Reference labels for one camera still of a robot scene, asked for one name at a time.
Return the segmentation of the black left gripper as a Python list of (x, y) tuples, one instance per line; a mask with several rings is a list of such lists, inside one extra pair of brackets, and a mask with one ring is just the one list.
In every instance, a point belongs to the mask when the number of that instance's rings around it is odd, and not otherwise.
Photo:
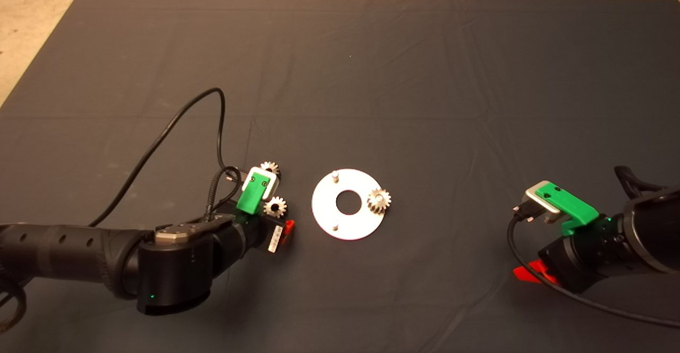
[(212, 220), (219, 222), (212, 232), (214, 258), (243, 258), (251, 249), (267, 252), (275, 231), (283, 230), (282, 242), (288, 242), (295, 227), (295, 220), (269, 215), (218, 213)]

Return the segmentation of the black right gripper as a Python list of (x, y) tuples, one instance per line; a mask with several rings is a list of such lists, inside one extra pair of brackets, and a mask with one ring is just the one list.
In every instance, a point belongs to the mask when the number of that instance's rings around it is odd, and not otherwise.
[[(598, 281), (629, 275), (626, 238), (619, 230), (618, 217), (598, 217), (591, 225), (575, 229), (542, 248), (528, 263), (530, 270), (554, 285), (581, 294)], [(525, 266), (513, 269), (520, 281), (542, 283)]]

